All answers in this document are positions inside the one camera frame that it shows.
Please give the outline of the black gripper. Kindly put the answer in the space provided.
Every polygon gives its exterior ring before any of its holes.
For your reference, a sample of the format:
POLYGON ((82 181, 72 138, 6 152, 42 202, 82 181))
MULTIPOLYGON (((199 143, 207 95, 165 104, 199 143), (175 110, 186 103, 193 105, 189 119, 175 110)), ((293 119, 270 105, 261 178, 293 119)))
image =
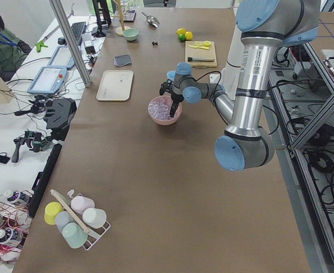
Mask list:
POLYGON ((175 87, 172 87, 171 98, 172 98, 173 104, 171 105, 171 109, 170 109, 170 117, 173 118, 179 107, 179 103, 183 102, 183 95, 181 94, 180 89, 176 89, 175 87))

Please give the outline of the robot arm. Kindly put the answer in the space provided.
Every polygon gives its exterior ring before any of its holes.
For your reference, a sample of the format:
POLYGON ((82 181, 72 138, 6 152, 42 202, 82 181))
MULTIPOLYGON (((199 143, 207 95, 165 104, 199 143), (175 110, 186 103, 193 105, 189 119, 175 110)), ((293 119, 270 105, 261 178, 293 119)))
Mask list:
POLYGON ((227 121, 224 134, 215 142, 215 156, 223 168, 240 171, 272 159, 274 143, 259 120, 273 59, 282 46, 314 40, 319 14, 319 1, 242 1, 236 25, 244 50, 234 99, 220 84, 198 82, 189 64, 177 65, 174 81, 167 88, 172 99, 170 112, 174 114, 183 101, 210 100, 227 121))

